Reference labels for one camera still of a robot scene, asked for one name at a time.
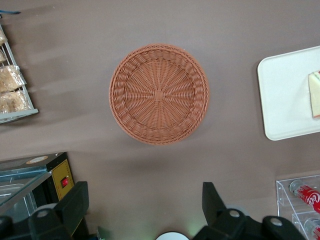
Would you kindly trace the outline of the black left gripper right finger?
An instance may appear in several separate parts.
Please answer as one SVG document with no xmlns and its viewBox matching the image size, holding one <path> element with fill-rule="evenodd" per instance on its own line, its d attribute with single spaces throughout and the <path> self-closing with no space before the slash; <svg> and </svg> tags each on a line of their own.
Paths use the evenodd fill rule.
<svg viewBox="0 0 320 240">
<path fill-rule="evenodd" d="M 212 182 L 202 184 L 202 211 L 207 225 L 194 240 L 304 240 L 287 219 L 266 216 L 262 222 L 242 211 L 226 207 Z"/>
</svg>

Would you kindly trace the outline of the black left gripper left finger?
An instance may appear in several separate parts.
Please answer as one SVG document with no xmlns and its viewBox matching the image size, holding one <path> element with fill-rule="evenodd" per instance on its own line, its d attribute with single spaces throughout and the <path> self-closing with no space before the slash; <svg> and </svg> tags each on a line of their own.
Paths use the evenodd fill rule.
<svg viewBox="0 0 320 240">
<path fill-rule="evenodd" d="M 0 238 L 2 240 L 85 240 L 89 233 L 82 221 L 88 208 L 88 183 L 79 181 L 54 208 L 41 208 L 17 223 L 13 223 L 9 216 L 1 216 Z"/>
</svg>

